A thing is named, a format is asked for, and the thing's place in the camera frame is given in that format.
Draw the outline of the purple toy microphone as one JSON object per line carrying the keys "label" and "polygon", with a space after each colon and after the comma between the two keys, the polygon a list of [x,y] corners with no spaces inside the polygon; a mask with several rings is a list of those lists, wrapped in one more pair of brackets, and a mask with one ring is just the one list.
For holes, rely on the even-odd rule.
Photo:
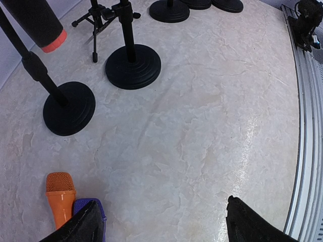
{"label": "purple toy microphone", "polygon": [[73,216],[77,215],[88,203],[96,203],[96,212],[94,216],[84,220],[81,226],[81,234],[85,236],[85,239],[81,241],[106,241],[106,221],[101,201],[98,198],[81,198],[77,199],[73,205]]}

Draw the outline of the short black microphone stand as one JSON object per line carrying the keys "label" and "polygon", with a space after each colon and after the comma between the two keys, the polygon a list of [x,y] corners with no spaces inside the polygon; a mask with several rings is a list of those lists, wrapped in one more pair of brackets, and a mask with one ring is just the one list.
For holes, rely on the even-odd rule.
{"label": "short black microphone stand", "polygon": [[206,10],[211,7],[211,0],[181,0],[189,9]]}

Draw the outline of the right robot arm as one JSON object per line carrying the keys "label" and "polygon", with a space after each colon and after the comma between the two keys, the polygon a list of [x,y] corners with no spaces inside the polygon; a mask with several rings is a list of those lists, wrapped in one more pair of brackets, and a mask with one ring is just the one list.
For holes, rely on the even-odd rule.
{"label": "right robot arm", "polygon": [[320,49],[320,42],[313,33],[322,21],[322,2],[299,1],[295,4],[298,17],[293,26],[295,39],[300,48],[312,52],[312,47]]}

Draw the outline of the orange toy microphone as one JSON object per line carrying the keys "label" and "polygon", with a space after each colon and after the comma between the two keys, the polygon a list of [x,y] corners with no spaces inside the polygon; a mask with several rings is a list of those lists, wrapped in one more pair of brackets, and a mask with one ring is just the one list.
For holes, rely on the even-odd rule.
{"label": "orange toy microphone", "polygon": [[67,172],[52,172],[46,178],[46,193],[52,210],[56,230],[73,216],[76,189],[72,177]]}

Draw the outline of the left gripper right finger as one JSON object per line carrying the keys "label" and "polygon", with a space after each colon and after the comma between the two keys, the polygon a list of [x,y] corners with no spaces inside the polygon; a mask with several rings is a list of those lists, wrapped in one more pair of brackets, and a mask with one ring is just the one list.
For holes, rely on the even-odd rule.
{"label": "left gripper right finger", "polygon": [[227,205],[229,241],[295,241],[252,210],[240,198],[229,196]]}

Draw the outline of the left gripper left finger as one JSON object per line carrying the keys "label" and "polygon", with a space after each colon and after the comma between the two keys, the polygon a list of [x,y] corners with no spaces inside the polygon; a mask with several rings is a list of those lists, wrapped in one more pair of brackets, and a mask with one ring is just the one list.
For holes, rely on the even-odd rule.
{"label": "left gripper left finger", "polygon": [[96,203],[88,203],[79,213],[67,221],[61,228],[48,235],[42,241],[81,241],[85,236],[81,234],[81,226],[87,218],[94,216],[96,212]]}

